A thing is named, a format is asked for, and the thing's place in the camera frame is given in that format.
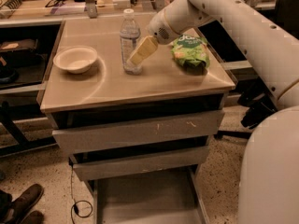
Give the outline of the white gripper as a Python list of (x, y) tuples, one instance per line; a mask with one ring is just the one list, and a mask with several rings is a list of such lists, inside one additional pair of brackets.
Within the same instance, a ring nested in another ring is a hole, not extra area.
[(166, 7), (159, 11), (149, 22), (148, 32), (150, 35), (139, 41), (127, 62), (132, 65), (142, 63), (157, 50), (158, 43), (166, 45), (179, 37), (181, 25), (180, 16), (174, 9)]

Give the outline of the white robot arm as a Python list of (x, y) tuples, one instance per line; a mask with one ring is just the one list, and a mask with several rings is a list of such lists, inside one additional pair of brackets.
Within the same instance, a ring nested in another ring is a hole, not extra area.
[(299, 224), (299, 42), (242, 0), (175, 0), (148, 31), (155, 44), (168, 44), (209, 18), (234, 40), (278, 109), (247, 142), (238, 224)]

